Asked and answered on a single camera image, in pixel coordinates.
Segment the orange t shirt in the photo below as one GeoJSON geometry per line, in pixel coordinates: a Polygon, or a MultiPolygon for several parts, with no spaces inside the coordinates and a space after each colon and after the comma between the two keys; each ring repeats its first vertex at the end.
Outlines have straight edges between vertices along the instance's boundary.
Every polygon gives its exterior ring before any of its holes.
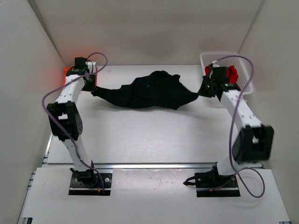
{"type": "Polygon", "coordinates": [[[64,82],[63,82],[63,85],[65,85],[66,83],[66,74],[67,74],[67,71],[69,70],[70,67],[65,67],[64,68],[64,82]]]}

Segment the black t shirt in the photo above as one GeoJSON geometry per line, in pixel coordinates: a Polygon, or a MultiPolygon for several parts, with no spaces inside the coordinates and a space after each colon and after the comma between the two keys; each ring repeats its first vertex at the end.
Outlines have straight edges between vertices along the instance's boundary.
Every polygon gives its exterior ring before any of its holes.
{"type": "Polygon", "coordinates": [[[198,98],[180,82],[180,75],[154,71],[148,76],[138,77],[131,84],[119,89],[95,87],[91,92],[114,106],[129,109],[161,107],[176,110],[198,98]]]}

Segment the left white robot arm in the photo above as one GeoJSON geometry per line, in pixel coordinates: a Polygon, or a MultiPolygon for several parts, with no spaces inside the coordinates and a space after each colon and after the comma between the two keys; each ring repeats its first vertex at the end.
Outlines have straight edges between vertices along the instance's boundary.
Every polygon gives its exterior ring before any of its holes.
{"type": "Polygon", "coordinates": [[[96,75],[88,75],[77,81],[74,79],[97,71],[96,63],[84,57],[76,57],[75,64],[65,73],[66,87],[63,88],[57,100],[47,105],[48,112],[54,117],[68,134],[65,134],[59,126],[50,119],[50,127],[54,136],[57,136],[67,148],[73,161],[73,173],[84,172],[82,182],[92,187],[98,181],[98,175],[90,171],[92,161],[88,158],[83,146],[81,134],[83,132],[83,121],[78,112],[76,102],[82,91],[92,92],[96,86],[96,75]]]}

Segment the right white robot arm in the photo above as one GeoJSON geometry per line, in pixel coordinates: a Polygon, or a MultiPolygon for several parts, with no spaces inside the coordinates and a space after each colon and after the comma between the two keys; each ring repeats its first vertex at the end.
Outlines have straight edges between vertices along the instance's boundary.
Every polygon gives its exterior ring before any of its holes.
{"type": "Polygon", "coordinates": [[[232,70],[225,66],[211,64],[203,76],[199,95],[217,97],[232,117],[231,130],[238,131],[235,140],[229,137],[228,157],[217,162],[215,172],[210,174],[210,182],[221,186],[227,175],[252,163],[267,161],[271,155],[274,129],[265,126],[245,102],[240,87],[231,82],[232,70]]]}

